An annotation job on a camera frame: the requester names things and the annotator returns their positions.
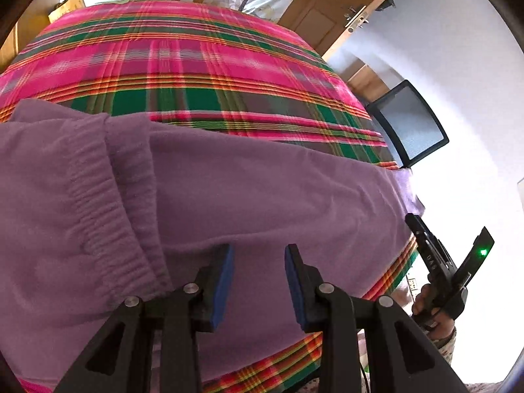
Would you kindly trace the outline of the floral sleeve right forearm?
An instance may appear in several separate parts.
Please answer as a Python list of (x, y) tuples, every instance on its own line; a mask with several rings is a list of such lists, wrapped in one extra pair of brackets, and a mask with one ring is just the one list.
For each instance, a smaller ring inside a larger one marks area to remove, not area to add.
[(440, 340), (433, 340), (433, 345), (449, 365), (451, 365), (452, 362), (456, 338), (457, 329), (454, 328), (448, 337)]

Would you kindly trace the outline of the person's right hand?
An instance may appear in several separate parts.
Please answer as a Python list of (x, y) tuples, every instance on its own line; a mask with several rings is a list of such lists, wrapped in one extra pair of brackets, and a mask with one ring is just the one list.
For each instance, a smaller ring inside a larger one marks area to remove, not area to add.
[[(416, 296), (415, 301), (412, 305), (412, 312), (414, 315), (418, 315), (424, 310), (424, 303), (428, 296), (433, 292), (433, 288), (430, 284), (425, 284), (420, 293)], [(427, 336), (432, 341), (443, 341), (449, 339), (455, 330), (455, 321), (445, 311), (440, 308), (431, 309), (432, 319), (427, 323), (427, 326), (431, 328), (427, 332)]]

